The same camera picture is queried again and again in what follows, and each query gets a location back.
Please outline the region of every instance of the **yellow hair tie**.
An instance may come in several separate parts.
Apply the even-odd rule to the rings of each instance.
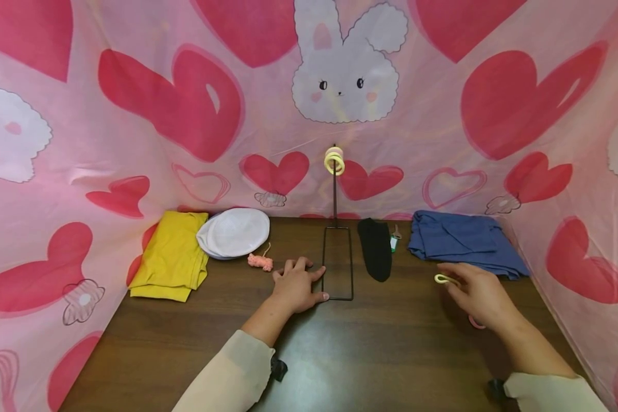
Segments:
[[[346,164],[343,161],[343,150],[337,146],[327,149],[323,164],[328,172],[341,176],[346,169]]]
[[[456,285],[457,287],[462,287],[462,283],[458,282],[456,279],[453,279],[450,276],[446,276],[443,274],[436,274],[435,275],[435,282],[439,283],[440,285],[444,285],[444,283],[448,283],[451,282],[454,285]],[[467,316],[467,318],[469,319],[469,323],[474,326],[474,328],[476,329],[485,329],[485,326],[479,324],[473,317],[472,315]]]
[[[444,285],[444,283],[451,282],[451,283],[454,283],[457,287],[462,287],[462,284],[458,282],[456,279],[453,279],[443,274],[436,274],[435,282],[439,283],[440,285]]]

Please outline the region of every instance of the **metal stand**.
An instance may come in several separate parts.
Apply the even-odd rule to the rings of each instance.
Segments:
[[[352,267],[352,236],[350,232],[350,227],[347,226],[339,226],[339,218],[336,215],[336,160],[332,160],[332,202],[334,202],[334,217],[332,217],[332,226],[327,225],[325,230],[323,230],[323,266],[325,266],[325,247],[326,247],[326,239],[327,239],[327,231],[328,230],[348,230],[348,247],[350,249],[350,261],[351,261],[351,295],[349,298],[335,298],[330,295],[330,300],[353,300],[354,299],[354,277],[353,272],[354,269]],[[320,290],[322,292],[325,291],[325,275],[321,278]]]

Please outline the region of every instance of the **pink tent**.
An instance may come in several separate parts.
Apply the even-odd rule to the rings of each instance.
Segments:
[[[0,411],[57,411],[166,209],[503,215],[618,411],[618,0],[0,0]]]

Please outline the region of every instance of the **left hand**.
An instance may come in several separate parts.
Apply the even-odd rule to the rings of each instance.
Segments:
[[[287,260],[282,270],[272,273],[275,289],[270,298],[293,313],[304,312],[329,299],[326,292],[313,294],[311,291],[312,283],[320,279],[326,270],[325,266],[322,266],[316,272],[307,272],[306,268],[313,265],[306,257],[300,257],[297,261]]]

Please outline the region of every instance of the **key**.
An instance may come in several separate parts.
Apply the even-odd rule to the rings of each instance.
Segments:
[[[393,237],[395,237],[398,240],[403,239],[403,236],[401,235],[401,233],[398,231],[398,225],[396,226],[396,230],[391,234]]]

